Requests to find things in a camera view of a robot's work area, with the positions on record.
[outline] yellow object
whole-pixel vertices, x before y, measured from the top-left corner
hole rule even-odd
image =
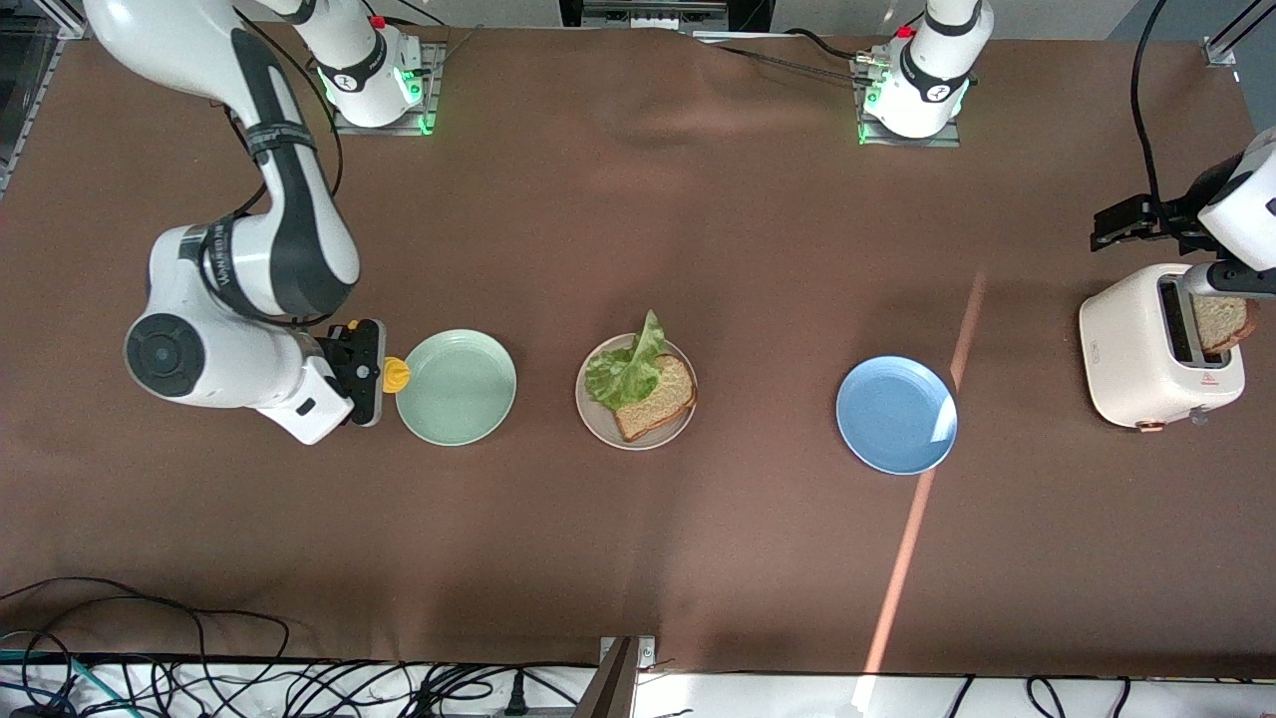
[[[385,371],[382,374],[382,392],[385,394],[398,394],[403,392],[412,379],[412,370],[398,356],[385,357]]]

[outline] lettuce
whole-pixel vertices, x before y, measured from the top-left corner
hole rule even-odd
[[[651,397],[660,384],[656,356],[665,351],[665,329],[648,310],[642,332],[628,348],[604,351],[584,369],[584,389],[595,402],[615,412]]]

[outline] bread slice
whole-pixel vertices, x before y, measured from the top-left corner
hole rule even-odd
[[[1192,295],[1201,351],[1222,353],[1258,328],[1258,301],[1235,296]]]
[[[616,426],[625,441],[638,441],[647,432],[678,420],[695,406],[695,381],[681,358],[672,353],[656,357],[660,384],[651,397],[616,409]]]

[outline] blue plate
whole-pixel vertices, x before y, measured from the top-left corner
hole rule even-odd
[[[957,406],[943,380],[903,356],[875,356],[837,392],[837,429],[865,464],[887,474],[934,469],[957,441]]]

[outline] brown table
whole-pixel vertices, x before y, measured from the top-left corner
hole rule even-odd
[[[749,46],[840,69],[801,40]],[[256,173],[207,101],[71,45],[0,203],[3,584],[108,575],[279,613],[301,656],[588,659],[649,633],[678,668],[857,671],[915,481],[846,450],[833,397],[882,352],[947,375],[983,270],[884,668],[1270,675],[1276,333],[1245,343],[1245,397],[1206,429],[1127,434],[1085,390],[1082,298],[1175,256],[1087,251],[1091,214],[1146,185],[1132,50],[993,42],[961,149],[919,150],[857,145],[845,85],[674,33],[480,31],[433,136],[345,140],[364,274],[341,316],[383,318],[399,355],[473,326],[518,367],[500,430],[439,449],[392,406],[305,448],[134,386],[121,338],[153,237]],[[1150,50],[1145,112],[1168,193],[1253,134],[1189,45]],[[667,448],[619,453],[572,383],[648,306],[701,407]],[[181,621],[121,606],[63,633],[191,650]],[[211,650],[273,645],[222,627]]]

